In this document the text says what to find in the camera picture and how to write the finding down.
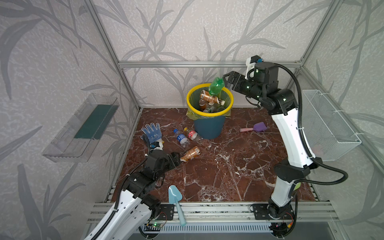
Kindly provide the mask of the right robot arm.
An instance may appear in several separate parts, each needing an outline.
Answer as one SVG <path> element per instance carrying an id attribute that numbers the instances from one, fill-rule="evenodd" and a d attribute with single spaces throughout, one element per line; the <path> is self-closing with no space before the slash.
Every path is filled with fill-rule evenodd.
<path id="1" fill-rule="evenodd" d="M 297 94 L 278 87 L 279 69 L 292 77 Z M 280 219 L 289 211 L 297 184 L 332 186 L 348 179 L 347 172 L 324 164 L 322 159 L 312 152 L 302 124 L 301 86 L 291 70 L 281 64 L 258 61 L 248 64 L 245 75 L 231 71 L 225 74 L 223 79 L 226 86 L 232 86 L 235 92 L 257 100 L 268 111 L 285 144 L 288 157 L 274 167 L 277 181 L 267 208 L 270 218 Z M 342 177 L 331 182 L 308 180 L 306 177 L 311 170 L 318 167 L 342 174 Z"/>

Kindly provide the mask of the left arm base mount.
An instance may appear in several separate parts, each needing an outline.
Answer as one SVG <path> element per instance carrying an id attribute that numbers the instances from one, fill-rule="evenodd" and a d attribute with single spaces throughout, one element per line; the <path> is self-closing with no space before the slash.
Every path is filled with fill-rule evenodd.
<path id="1" fill-rule="evenodd" d="M 174 204 L 160 204 L 152 211 L 151 220 L 172 221 L 174 219 L 174 213 Z"/>

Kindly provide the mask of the brown coffee bottle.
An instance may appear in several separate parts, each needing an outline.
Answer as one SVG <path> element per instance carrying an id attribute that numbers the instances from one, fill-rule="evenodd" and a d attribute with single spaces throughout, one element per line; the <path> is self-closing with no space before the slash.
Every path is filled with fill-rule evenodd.
<path id="1" fill-rule="evenodd" d="M 209 92 L 207 92 L 206 90 L 202 90 L 201 93 L 200 93 L 200 98 L 205 100 L 207 103 L 209 104 L 219 104 L 220 103 L 220 100 L 218 97 L 216 96 L 211 96 L 209 94 Z"/>
<path id="2" fill-rule="evenodd" d="M 204 99 L 199 100 L 200 111 L 203 112 L 207 108 L 208 102 Z"/>
<path id="3" fill-rule="evenodd" d="M 181 158 L 180 161 L 182 162 L 188 162 L 189 160 L 192 160 L 194 157 L 201 154 L 201 151 L 198 147 L 193 147 L 192 149 L 188 150 Z"/>

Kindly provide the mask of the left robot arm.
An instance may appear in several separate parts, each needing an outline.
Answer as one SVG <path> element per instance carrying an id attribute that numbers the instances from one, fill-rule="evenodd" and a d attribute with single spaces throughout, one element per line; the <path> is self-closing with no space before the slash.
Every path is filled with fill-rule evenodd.
<path id="1" fill-rule="evenodd" d="M 158 217 L 161 201 L 150 192 L 158 179 L 180 164 L 180 153 L 150 151 L 141 163 L 143 168 L 125 178 L 114 205 L 85 239 L 127 240 L 145 222 Z"/>

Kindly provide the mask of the Pepsi bottle blue cap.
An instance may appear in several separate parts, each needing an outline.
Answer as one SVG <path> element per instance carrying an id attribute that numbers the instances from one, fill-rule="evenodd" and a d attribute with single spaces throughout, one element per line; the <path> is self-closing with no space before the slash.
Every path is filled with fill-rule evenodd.
<path id="1" fill-rule="evenodd" d="M 179 144 L 183 147 L 183 148 L 187 148 L 190 144 L 190 141 L 189 139 L 185 136 L 184 132 L 183 131 L 180 131 L 178 129 L 174 129 L 174 134 L 179 142 Z"/>

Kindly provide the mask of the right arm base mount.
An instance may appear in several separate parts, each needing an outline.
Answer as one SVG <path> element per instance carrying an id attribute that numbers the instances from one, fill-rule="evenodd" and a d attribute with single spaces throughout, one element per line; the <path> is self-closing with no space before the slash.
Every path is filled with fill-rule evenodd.
<path id="1" fill-rule="evenodd" d="M 254 214 L 255 220 L 293 220 L 295 217 L 293 207 L 290 204 L 278 207 L 274 204 L 258 203 L 250 205 L 249 209 Z"/>

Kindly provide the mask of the red label bottle yellow cap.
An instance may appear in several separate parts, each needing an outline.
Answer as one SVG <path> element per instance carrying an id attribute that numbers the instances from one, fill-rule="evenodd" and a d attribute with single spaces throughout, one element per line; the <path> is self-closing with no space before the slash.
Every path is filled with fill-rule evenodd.
<path id="1" fill-rule="evenodd" d="M 196 143 L 201 143 L 203 141 L 202 137 L 193 129 L 184 128 L 185 135 Z"/>

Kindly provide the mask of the green Sprite bottle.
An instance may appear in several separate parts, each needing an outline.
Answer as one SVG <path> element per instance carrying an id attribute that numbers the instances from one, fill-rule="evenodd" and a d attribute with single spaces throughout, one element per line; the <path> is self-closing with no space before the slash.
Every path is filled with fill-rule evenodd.
<path id="1" fill-rule="evenodd" d="M 222 78 L 215 78 L 215 80 L 209 86 L 209 94 L 211 96 L 217 96 L 221 93 L 225 87 L 225 81 Z"/>

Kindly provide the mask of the clear square bottle green-white cap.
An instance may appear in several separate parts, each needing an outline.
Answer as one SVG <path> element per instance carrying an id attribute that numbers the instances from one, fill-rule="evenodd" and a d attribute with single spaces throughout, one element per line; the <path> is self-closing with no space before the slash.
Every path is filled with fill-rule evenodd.
<path id="1" fill-rule="evenodd" d="M 206 107 L 205 109 L 203 110 L 204 113 L 215 113 L 218 111 L 218 109 L 220 109 L 221 107 L 223 107 L 225 104 L 225 101 L 221 101 L 219 103 L 209 103 L 207 102 L 206 103 Z"/>

